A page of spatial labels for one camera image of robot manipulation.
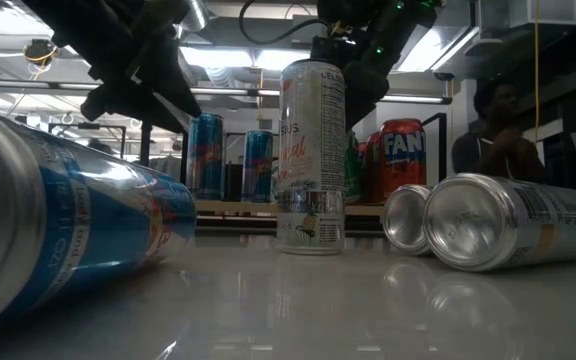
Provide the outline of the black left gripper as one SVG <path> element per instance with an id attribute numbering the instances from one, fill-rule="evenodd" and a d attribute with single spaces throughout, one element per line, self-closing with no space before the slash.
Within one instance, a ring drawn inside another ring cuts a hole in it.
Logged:
<path id="1" fill-rule="evenodd" d="M 201 109 L 179 65 L 175 27 L 189 13 L 186 0 L 21 0 L 52 31 L 51 41 L 70 47 L 103 82 L 140 80 L 173 108 L 198 117 Z M 181 119 L 141 85 L 102 84 L 90 91 L 82 115 L 95 121 L 119 114 L 180 133 Z"/>

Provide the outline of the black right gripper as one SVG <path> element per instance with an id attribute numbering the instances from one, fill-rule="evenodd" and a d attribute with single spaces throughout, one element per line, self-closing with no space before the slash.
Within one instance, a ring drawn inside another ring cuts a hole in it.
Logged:
<path id="1" fill-rule="evenodd" d="M 345 122 L 350 130 L 388 92 L 386 75 L 408 39 L 408 0 L 318 0 L 326 34 L 312 40 L 310 58 L 345 68 Z"/>

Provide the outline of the green soda can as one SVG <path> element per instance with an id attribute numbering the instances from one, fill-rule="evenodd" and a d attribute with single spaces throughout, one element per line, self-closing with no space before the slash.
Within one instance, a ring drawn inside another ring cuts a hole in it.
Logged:
<path id="1" fill-rule="evenodd" d="M 355 133 L 349 130 L 346 134 L 344 152 L 345 169 L 345 203 L 357 203 L 362 196 L 362 169 L 359 142 Z"/>

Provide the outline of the blue silver Red Bull can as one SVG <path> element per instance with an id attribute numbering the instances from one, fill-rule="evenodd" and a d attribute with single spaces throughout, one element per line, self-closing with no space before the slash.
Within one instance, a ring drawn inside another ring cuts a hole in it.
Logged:
<path id="1" fill-rule="evenodd" d="M 168 175 L 0 117 L 0 323 L 159 263 L 195 226 Z"/>
<path id="2" fill-rule="evenodd" d="M 270 202 L 272 162 L 273 135 L 268 131 L 247 132 L 241 189 L 241 198 L 244 202 Z"/>
<path id="3" fill-rule="evenodd" d="M 223 117 L 204 113 L 188 132 L 186 186 L 195 199 L 221 200 L 224 171 Z"/>

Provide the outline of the bright ceiling light panel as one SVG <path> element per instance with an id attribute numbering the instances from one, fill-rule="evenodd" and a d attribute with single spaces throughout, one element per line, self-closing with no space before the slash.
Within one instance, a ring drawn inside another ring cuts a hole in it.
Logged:
<path id="1" fill-rule="evenodd" d="M 219 50 L 181 47 L 181 53 L 189 65 L 218 69 L 230 67 L 257 67 L 264 70 L 283 70 L 291 63 L 309 57 L 307 52 L 289 50 L 262 50 L 251 55 L 245 50 Z"/>

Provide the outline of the black round ceiling device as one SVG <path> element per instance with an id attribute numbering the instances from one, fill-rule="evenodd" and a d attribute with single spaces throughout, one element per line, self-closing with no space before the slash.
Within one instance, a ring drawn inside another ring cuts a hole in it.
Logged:
<path id="1" fill-rule="evenodd" d="M 58 52 L 59 48 L 45 39 L 32 39 L 22 50 L 23 57 L 37 66 L 48 66 Z"/>

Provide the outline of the silver Celsius can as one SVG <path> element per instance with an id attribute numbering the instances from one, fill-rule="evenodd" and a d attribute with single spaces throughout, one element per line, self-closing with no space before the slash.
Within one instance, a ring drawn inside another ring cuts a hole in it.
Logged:
<path id="1" fill-rule="evenodd" d="M 576 190 L 460 173 L 426 200 L 433 253 L 468 272 L 576 260 Z"/>
<path id="2" fill-rule="evenodd" d="M 431 191 L 427 185 L 403 185 L 388 197 L 382 227 L 396 252 L 408 256 L 432 253 L 423 232 L 424 207 Z"/>

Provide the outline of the white ceiling box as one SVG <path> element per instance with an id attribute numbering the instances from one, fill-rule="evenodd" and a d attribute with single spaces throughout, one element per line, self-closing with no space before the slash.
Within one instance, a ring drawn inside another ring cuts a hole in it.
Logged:
<path id="1" fill-rule="evenodd" d="M 576 0 L 478 0 L 478 5 L 484 28 L 576 25 Z"/>

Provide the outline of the white glossy table mat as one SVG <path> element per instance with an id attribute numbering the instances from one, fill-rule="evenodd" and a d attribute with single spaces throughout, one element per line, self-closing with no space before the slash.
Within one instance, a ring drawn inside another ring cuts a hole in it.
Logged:
<path id="1" fill-rule="evenodd" d="M 472 274 L 379 240 L 197 239 L 3 324 L 0 360 L 576 360 L 576 263 Z"/>

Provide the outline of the black background frame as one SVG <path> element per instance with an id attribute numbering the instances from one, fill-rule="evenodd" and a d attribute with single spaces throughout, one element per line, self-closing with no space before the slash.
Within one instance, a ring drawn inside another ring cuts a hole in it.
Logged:
<path id="1" fill-rule="evenodd" d="M 125 155 L 125 145 L 127 140 L 127 128 L 121 125 L 105 125 L 99 123 L 92 123 L 92 122 L 80 122 L 80 123 L 71 123 L 71 124 L 64 124 L 64 123 L 49 123 L 48 124 L 48 132 L 56 135 L 62 136 L 66 134 L 70 128 L 76 128 L 78 130 L 87 130 L 87 131 L 97 131 L 97 130 L 108 130 L 110 132 L 111 137 L 114 140 L 118 140 L 120 144 L 120 150 L 117 152 L 120 159 L 124 158 Z M 121 133 L 121 137 L 117 137 L 116 134 L 113 132 L 113 129 L 117 129 Z"/>

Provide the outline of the silver round air duct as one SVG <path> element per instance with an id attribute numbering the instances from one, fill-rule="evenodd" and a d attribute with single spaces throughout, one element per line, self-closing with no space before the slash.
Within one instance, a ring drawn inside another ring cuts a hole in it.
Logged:
<path id="1" fill-rule="evenodd" d="M 184 31 L 198 32 L 203 30 L 210 20 L 207 6 L 203 0 L 184 0 L 188 12 L 180 25 Z"/>

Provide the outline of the wooden shelf with black frame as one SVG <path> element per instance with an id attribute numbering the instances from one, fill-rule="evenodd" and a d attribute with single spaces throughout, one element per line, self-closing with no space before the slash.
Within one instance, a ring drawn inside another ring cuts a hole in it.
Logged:
<path id="1" fill-rule="evenodd" d="M 447 154 L 447 139 L 448 139 L 448 118 L 445 112 L 439 112 L 427 118 L 422 122 L 424 127 L 437 122 L 438 126 L 438 145 L 437 152 L 437 182 L 444 180 L 448 175 L 448 154 Z M 216 217 L 217 213 L 271 213 L 274 214 L 278 211 L 276 203 L 251 203 L 251 202 L 235 202 L 235 201 L 218 201 L 218 200 L 196 200 L 195 208 L 199 212 L 212 212 L 212 216 Z M 379 204 L 365 204 L 365 205 L 347 205 L 345 207 L 345 214 L 351 217 L 377 217 L 380 218 L 383 214 L 383 206 Z"/>

